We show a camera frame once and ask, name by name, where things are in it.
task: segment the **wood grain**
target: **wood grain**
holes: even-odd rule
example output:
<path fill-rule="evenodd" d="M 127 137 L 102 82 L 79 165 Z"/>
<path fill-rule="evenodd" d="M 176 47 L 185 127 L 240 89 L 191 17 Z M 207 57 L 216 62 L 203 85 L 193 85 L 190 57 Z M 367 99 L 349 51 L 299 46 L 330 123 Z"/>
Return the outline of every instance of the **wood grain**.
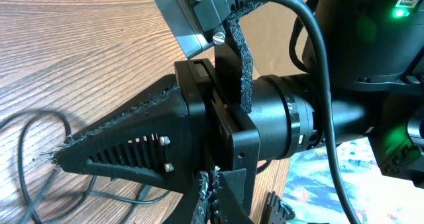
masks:
<path fill-rule="evenodd" d="M 213 50 L 201 54 L 213 61 Z M 25 109 L 57 109 L 73 132 L 96 121 L 185 57 L 152 0 L 0 0 L 0 120 Z M 0 131 L 0 223 L 16 223 L 25 210 L 17 180 L 16 143 L 25 119 Z M 53 118 L 26 134 L 24 169 L 32 197 L 53 169 L 45 152 L 63 142 Z M 251 217 L 258 222 L 266 193 L 282 193 L 287 162 L 274 162 L 256 180 Z M 49 195 L 86 188 L 88 176 L 60 172 Z M 99 178 L 94 190 L 135 198 L 140 184 Z M 152 190 L 147 199 L 164 190 Z M 131 223 L 161 223 L 181 194 L 140 206 Z M 44 201 L 44 220 L 65 211 L 71 200 Z M 61 223 L 119 223 L 129 204 L 89 197 Z"/>

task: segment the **colorful cloth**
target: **colorful cloth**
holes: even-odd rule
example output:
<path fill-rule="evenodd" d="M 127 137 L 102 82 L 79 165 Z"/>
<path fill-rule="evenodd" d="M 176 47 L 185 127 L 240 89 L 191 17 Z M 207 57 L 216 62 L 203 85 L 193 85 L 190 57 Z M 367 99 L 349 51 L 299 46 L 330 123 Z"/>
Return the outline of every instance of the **colorful cloth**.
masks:
<path fill-rule="evenodd" d="M 361 223 L 424 223 L 424 190 L 381 175 L 368 139 L 337 148 L 344 187 Z M 296 212 L 288 223 L 348 223 L 331 179 L 325 148 L 294 154 L 284 201 Z"/>

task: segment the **black wire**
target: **black wire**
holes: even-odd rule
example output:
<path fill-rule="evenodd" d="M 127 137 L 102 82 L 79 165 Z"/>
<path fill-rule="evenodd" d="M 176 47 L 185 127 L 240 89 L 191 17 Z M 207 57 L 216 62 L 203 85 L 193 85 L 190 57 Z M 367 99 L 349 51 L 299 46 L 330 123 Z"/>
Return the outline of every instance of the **black wire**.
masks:
<path fill-rule="evenodd" d="M 301 19 L 306 31 L 311 39 L 315 59 L 317 61 L 318 75 L 321 78 L 320 86 L 322 92 L 322 108 L 324 118 L 324 133 L 326 139 L 327 155 L 329 157 L 329 166 L 331 177 L 335 185 L 337 195 L 348 220 L 351 223 L 360 223 L 355 211 L 347 197 L 345 187 L 340 174 L 339 162 L 337 160 L 335 132 L 333 124 L 333 110 L 331 107 L 331 87 L 329 77 L 329 67 L 327 61 L 327 51 L 318 22 L 315 20 L 313 13 L 302 0 L 245 0 L 249 2 L 266 2 L 271 1 L 279 3 L 293 10 Z"/>
<path fill-rule="evenodd" d="M 136 196 L 136 200 L 142 201 L 146 197 L 149 191 L 150 191 L 150 186 L 141 185 L 141 188 L 138 191 L 138 194 Z M 121 221 L 122 224 L 125 224 L 127 223 L 127 221 L 129 221 L 131 215 L 133 215 L 136 208 L 137 208 L 137 204 L 133 204 L 131 207 L 131 210 L 127 213 L 125 218 Z"/>
<path fill-rule="evenodd" d="M 157 201 L 160 201 L 162 199 L 164 199 L 164 197 L 166 197 L 171 191 L 167 191 L 166 193 L 164 193 L 164 195 L 157 197 L 155 199 L 152 200 L 148 200 L 148 201 L 137 201 L 137 200 L 133 200 L 133 199 L 128 199 L 125 197 L 119 197 L 119 196 L 115 196 L 113 194 L 108 194 L 105 192 L 91 192 L 90 195 L 91 196 L 97 196 L 97 197 L 106 197 L 106 198 L 111 198 L 113 200 L 117 200 L 117 201 L 123 201 L 126 203 L 131 203 L 131 204 L 151 204 L 151 203 L 155 203 Z"/>
<path fill-rule="evenodd" d="M 267 160 L 263 165 L 259 166 L 259 168 L 256 169 L 256 174 L 260 174 L 261 172 L 265 171 L 267 167 L 271 164 L 272 160 Z"/>
<path fill-rule="evenodd" d="M 26 135 L 27 131 L 29 130 L 30 126 L 35 121 L 39 120 L 44 115 L 54 115 L 61 120 L 61 122 L 63 123 L 64 128 L 65 128 L 65 139 L 67 139 L 71 135 L 71 126 L 70 126 L 68 120 L 65 118 L 65 116 L 62 113 L 57 112 L 57 111 L 38 109 L 38 110 L 28 110 L 28 111 L 23 111 L 23 112 L 20 112 L 20 113 L 15 113 L 14 115 L 7 117 L 4 121 L 0 122 L 0 130 L 2 128 L 4 128 L 8 123 L 10 123 L 12 120 L 14 120 L 14 119 L 16 119 L 16 118 L 18 118 L 22 115 L 26 115 L 26 114 L 35 114 L 36 116 L 33 117 L 22 129 L 21 134 L 19 136 L 18 147 L 17 147 L 18 148 L 17 161 L 18 161 L 19 184 L 21 185 L 21 191 L 22 191 L 22 194 L 23 194 L 23 197 L 24 197 L 25 204 L 27 206 L 27 211 L 25 212 L 25 214 L 23 215 L 23 217 L 21 218 L 19 223 L 26 223 L 27 219 L 30 216 L 31 216 L 32 220 L 37 224 L 55 223 L 55 222 L 65 218 L 66 216 L 68 216 L 72 212 L 74 212 L 79 206 L 81 206 L 81 204 L 87 199 L 88 196 L 107 197 L 107 198 L 111 198 L 111 199 L 114 199 L 114 200 L 117 200 L 117 201 L 123 201 L 123 202 L 134 204 L 134 207 L 130 210 L 130 212 L 127 214 L 126 218 L 123 221 L 123 223 L 125 223 L 128 220 L 131 213 L 134 211 L 136 205 L 155 203 L 157 201 L 162 200 L 163 198 L 165 198 L 170 193 L 170 191 L 167 191 L 162 196 L 157 197 L 155 199 L 148 200 L 148 201 L 142 201 L 142 200 L 137 201 L 137 200 L 131 200 L 131 199 L 127 199 L 127 198 L 123 198 L 123 197 L 119 197 L 119 196 L 114 196 L 114 195 L 103 193 L 103 192 L 93 192 L 92 189 L 93 189 L 94 183 L 96 181 L 96 176 L 93 176 L 89 185 L 88 185 L 88 188 L 86 189 L 86 191 L 84 191 L 82 193 L 74 193 L 74 194 L 67 195 L 67 196 L 74 196 L 74 197 L 81 196 L 81 198 L 78 200 L 78 202 L 75 205 L 73 205 L 71 208 L 69 208 L 69 210 L 67 210 L 65 213 L 59 215 L 58 217 L 55 217 L 55 218 L 50 219 L 50 220 L 45 221 L 45 222 L 41 221 L 41 219 L 38 216 L 35 209 L 38 205 L 40 205 L 40 203 L 44 199 L 44 195 L 49 190 L 55 175 L 58 173 L 58 168 L 53 169 L 52 173 L 49 175 L 46 183 L 43 185 L 43 188 L 41 189 L 39 194 L 36 196 L 35 200 L 34 201 L 31 200 L 29 193 L 28 193 L 28 190 L 27 190 L 27 184 L 25 183 L 25 175 L 24 175 L 24 171 L 23 171 L 23 143 L 24 143 L 25 135 Z"/>
<path fill-rule="evenodd" d="M 315 11 L 317 8 L 319 0 L 307 0 L 306 5 L 311 9 L 312 12 Z M 289 43 L 289 55 L 290 60 L 293 62 L 293 64 L 301 71 L 308 72 L 305 64 L 299 60 L 296 54 L 296 43 L 297 39 L 299 38 L 300 32 L 302 31 L 303 24 L 299 17 L 296 18 L 294 21 L 293 31 L 291 32 L 290 36 L 290 43 Z"/>

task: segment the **black plastic mount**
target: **black plastic mount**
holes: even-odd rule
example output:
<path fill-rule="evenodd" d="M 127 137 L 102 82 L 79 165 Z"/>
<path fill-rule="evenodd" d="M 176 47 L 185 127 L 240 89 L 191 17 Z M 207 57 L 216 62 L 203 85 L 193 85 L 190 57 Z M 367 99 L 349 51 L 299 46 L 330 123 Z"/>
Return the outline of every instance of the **black plastic mount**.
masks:
<path fill-rule="evenodd" d="M 424 188 L 424 106 L 422 98 L 391 93 L 382 104 L 370 144 L 381 173 Z"/>
<path fill-rule="evenodd" d="M 261 224 L 286 224 L 296 216 L 292 207 L 281 201 L 275 192 L 268 193 L 262 211 Z"/>
<path fill-rule="evenodd" d="M 224 33 L 225 43 L 215 46 L 215 61 L 232 102 L 240 104 L 247 113 L 252 111 L 253 57 L 244 39 L 239 19 L 263 3 L 244 0 L 188 0 L 193 13 L 209 42 L 217 32 Z"/>
<path fill-rule="evenodd" d="M 243 176 L 237 176 L 241 177 L 237 181 L 238 190 L 242 190 L 237 197 L 243 209 L 250 213 L 260 147 L 257 128 L 239 103 L 227 99 L 224 79 L 209 60 L 176 62 L 176 73 L 190 113 L 191 96 L 202 97 L 206 109 L 208 133 L 202 133 L 201 126 L 192 122 L 192 131 L 206 137 L 200 145 L 205 162 L 200 165 L 203 170 L 215 166 L 223 171 L 244 170 Z"/>
<path fill-rule="evenodd" d="M 164 223 L 207 223 L 210 219 L 212 224 L 253 224 L 238 202 L 231 182 L 234 180 L 221 172 L 197 173 L 190 191 Z"/>
<path fill-rule="evenodd" d="M 65 172 L 185 192 L 193 170 L 190 134 L 186 103 L 175 75 L 168 75 L 76 133 L 53 159 Z M 161 137 L 168 137 L 169 144 L 162 145 Z"/>

